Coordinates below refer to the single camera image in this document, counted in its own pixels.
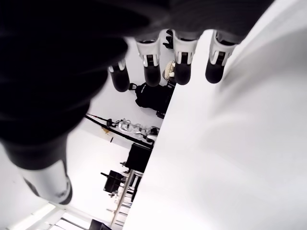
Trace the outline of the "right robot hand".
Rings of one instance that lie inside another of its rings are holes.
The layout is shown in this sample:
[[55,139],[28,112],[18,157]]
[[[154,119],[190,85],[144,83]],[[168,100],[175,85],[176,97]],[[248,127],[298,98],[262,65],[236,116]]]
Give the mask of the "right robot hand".
[[125,37],[136,40],[150,86],[160,81],[159,33],[172,30],[175,79],[190,80],[198,40],[213,30],[205,76],[218,83],[234,48],[270,0],[3,0],[0,141],[38,197],[66,205],[68,134],[111,76],[129,87]]

